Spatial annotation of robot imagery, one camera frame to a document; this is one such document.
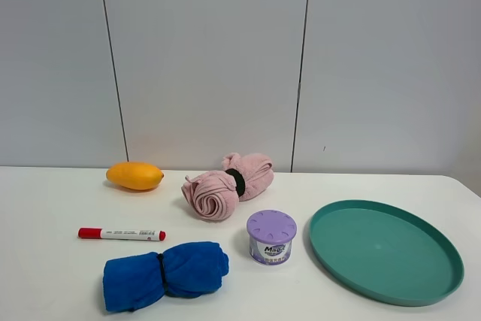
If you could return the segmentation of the black band on blue towel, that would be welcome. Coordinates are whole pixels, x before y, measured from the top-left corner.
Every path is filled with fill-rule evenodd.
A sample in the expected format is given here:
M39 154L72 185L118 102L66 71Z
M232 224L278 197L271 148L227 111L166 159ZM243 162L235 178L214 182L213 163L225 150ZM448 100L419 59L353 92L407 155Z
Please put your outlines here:
M164 293L166 294L168 291L168 282L165 275L164 255L162 253L159 253L157 255L157 259L159 261L159 269L162 278L162 288Z

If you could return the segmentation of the purple lidded air freshener can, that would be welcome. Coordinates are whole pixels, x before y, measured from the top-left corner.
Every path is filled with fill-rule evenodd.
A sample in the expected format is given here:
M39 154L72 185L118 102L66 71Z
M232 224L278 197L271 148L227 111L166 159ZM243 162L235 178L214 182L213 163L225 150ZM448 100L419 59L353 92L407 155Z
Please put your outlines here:
M260 210L247 220L250 255L263 265L280 265L291 256L297 224L279 210Z

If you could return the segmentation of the yellow mango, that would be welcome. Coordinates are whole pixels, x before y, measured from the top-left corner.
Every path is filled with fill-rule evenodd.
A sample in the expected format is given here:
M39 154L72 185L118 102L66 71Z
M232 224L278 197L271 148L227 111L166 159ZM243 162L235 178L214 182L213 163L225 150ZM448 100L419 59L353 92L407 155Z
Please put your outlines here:
M136 191L155 189L163 177L159 168L145 162L117 163L106 172L106 178L111 183Z

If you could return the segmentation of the red white marker pen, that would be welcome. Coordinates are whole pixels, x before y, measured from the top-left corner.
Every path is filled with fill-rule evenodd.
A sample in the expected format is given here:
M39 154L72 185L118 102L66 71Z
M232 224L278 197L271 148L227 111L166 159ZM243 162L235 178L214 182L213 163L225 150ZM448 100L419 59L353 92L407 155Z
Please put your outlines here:
M153 230L112 230L99 228L80 228L77 233L80 239L111 239L122 241L164 241L164 231Z

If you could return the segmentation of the pink towel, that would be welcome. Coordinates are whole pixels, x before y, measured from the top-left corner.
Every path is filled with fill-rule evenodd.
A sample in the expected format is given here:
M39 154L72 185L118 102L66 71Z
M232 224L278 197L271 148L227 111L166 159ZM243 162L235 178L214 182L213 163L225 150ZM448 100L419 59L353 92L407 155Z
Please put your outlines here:
M234 168L244 177L246 190L238 198L234 178L225 170ZM263 193L273 182L271 159L261 153L241 156L230 153L223 157L221 171L208 171L197 177L187 177L181 191L187 203L203 220L223 221L229 218L237 205Z

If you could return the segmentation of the teal round plastic tray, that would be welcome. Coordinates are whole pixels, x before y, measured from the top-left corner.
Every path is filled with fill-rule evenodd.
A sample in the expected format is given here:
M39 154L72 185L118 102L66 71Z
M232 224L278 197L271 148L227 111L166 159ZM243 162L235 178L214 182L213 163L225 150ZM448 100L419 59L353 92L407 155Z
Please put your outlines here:
M327 204L312 216L309 239L316 258L335 280L382 303L436 304L464 279L461 256L442 232L388 204Z

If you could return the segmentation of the black band on pink towel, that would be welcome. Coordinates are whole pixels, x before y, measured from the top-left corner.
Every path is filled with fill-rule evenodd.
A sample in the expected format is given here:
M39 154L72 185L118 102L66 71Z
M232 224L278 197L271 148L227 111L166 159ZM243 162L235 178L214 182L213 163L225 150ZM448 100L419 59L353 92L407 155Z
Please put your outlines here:
M234 178L234 181L236 183L235 190L236 190L237 196L238 198L241 198L244 195L246 190L246 183L243 175L234 168L225 170L225 173L229 174Z

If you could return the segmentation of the blue rolled towel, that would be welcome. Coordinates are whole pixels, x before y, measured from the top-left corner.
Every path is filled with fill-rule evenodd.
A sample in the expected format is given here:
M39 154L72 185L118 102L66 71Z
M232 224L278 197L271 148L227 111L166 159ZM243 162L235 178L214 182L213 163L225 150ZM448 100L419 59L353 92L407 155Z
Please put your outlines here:
M111 259L102 279L106 311L119 313L150 306L164 296L197 298L216 292L229 272L228 255L210 241L179 244L162 252L168 291L162 288L158 253Z

